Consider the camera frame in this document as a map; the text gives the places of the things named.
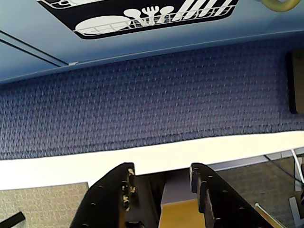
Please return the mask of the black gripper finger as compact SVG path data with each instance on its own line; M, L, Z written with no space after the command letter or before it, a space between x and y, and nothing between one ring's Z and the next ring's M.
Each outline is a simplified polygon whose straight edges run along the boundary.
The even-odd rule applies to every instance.
M207 228L268 227L268 222L209 166L191 164L190 186Z
M93 184L72 220L72 228L124 228L136 187L131 162L122 163Z

